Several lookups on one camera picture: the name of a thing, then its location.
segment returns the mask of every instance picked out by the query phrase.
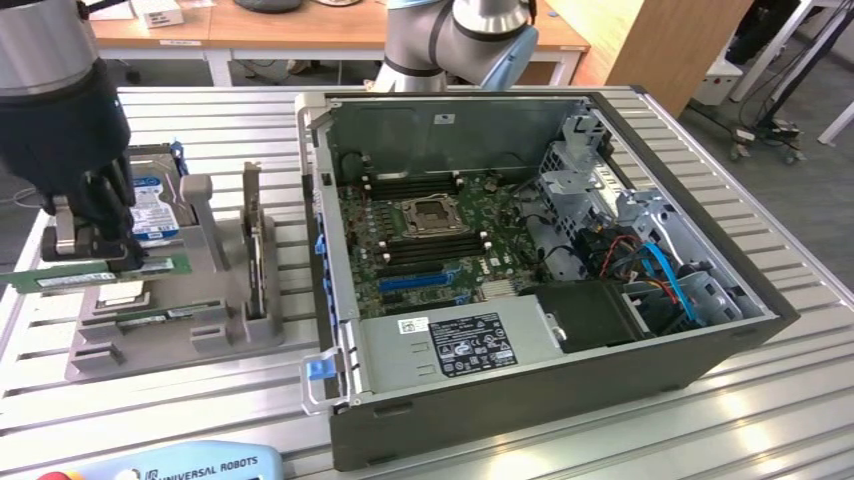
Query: motherboard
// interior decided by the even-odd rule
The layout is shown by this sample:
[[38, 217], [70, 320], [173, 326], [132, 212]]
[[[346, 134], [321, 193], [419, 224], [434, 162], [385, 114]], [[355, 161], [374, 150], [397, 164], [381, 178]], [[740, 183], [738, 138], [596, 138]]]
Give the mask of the motherboard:
[[551, 277], [494, 171], [339, 188], [363, 318], [517, 295]]

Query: blue hard drive label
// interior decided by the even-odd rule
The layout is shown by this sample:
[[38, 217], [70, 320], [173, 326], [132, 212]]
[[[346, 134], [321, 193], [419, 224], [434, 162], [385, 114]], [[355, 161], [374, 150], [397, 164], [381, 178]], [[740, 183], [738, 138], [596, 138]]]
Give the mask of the blue hard drive label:
[[519, 363], [498, 313], [434, 322], [430, 336], [446, 377]]
[[134, 236], [142, 242], [163, 240], [178, 235], [179, 226], [173, 207], [160, 200], [163, 190], [163, 182], [158, 177], [134, 179]]

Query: metal slotted table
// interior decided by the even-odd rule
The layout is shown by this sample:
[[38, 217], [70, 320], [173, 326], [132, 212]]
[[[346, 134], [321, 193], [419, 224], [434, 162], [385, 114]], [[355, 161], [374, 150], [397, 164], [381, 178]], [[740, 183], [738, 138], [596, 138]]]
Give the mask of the metal slotted table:
[[[210, 173], [213, 207], [238, 215], [245, 161], [263, 167], [277, 220], [287, 340], [274, 352], [91, 384], [63, 379], [80, 294], [0, 303], [0, 477], [170, 442], [221, 439], [279, 449], [289, 478], [848, 478], [854, 475], [852, 294], [645, 94], [606, 88], [801, 320], [682, 391], [362, 471], [333, 470], [327, 418], [301, 407], [299, 360], [318, 350], [294, 98], [286, 88], [123, 90], [135, 144], [179, 139]], [[617, 162], [649, 181], [622, 145]], [[36, 221], [19, 268], [36, 262]]]

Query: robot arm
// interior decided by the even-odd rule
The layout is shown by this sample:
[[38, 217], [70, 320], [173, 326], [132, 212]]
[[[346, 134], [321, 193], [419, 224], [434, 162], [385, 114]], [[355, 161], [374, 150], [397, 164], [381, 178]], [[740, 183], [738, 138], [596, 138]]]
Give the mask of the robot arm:
[[56, 216], [43, 259], [132, 270], [131, 133], [87, 18], [74, 0], [0, 0], [0, 163]]
[[523, 0], [390, 0], [386, 62], [375, 91], [445, 89], [445, 72], [486, 90], [519, 79], [537, 47]]

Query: warning label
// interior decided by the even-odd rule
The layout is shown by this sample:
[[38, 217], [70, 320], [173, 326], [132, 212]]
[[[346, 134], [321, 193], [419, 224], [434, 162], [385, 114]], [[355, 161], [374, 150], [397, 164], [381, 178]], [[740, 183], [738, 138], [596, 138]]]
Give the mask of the warning label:
[[430, 336], [446, 377], [519, 363], [498, 313], [431, 323]]

